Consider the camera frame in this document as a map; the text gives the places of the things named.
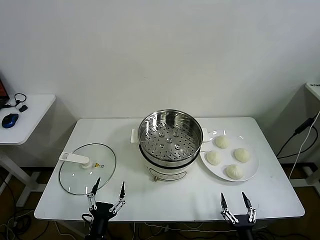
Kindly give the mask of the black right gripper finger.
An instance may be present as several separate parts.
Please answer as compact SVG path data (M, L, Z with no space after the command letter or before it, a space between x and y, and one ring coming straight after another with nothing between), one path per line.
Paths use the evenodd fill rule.
M245 207L247 208L248 222L249 223L256 223L256 215L257 215L256 209L252 207L251 201L246 196L246 194L244 192L242 192L241 194L243 197Z
M221 202L220 202L221 203L221 212L220 212L220 214L227 222L231 222L232 224L236 224L238 222L238 219L229 211L224 194L221 193L220 195L221 195Z

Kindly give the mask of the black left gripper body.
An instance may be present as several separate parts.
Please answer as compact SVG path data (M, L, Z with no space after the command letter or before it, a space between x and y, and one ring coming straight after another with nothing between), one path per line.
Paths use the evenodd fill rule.
M92 222L87 235L88 240L103 240L107 232L109 220L116 215L113 213L112 203L97 202L97 209L90 211Z

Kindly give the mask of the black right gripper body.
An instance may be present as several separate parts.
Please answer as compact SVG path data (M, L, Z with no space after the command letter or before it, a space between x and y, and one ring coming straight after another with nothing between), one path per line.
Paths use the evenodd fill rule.
M234 230L236 230L240 240L254 240L253 226L255 223L249 222L249 216L247 214L235 215L238 222L231 222Z

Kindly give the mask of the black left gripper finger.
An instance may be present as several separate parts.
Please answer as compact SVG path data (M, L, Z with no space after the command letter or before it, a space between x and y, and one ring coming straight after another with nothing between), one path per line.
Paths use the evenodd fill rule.
M120 194L119 194L119 200L113 206L112 211L111 211L113 214L116 214L126 204L125 195L126 195L126 193L125 193L125 182L123 181L122 182L122 186L121 186L121 191L120 191Z
M94 184L94 186L92 187L92 190L90 193L87 194L87 200L88 200L88 204L89 204L89 211L92 210L96 210L98 207L96 205L96 193L98 191L99 188L99 184L100 184L100 180L101 178L99 177L96 181L96 183Z

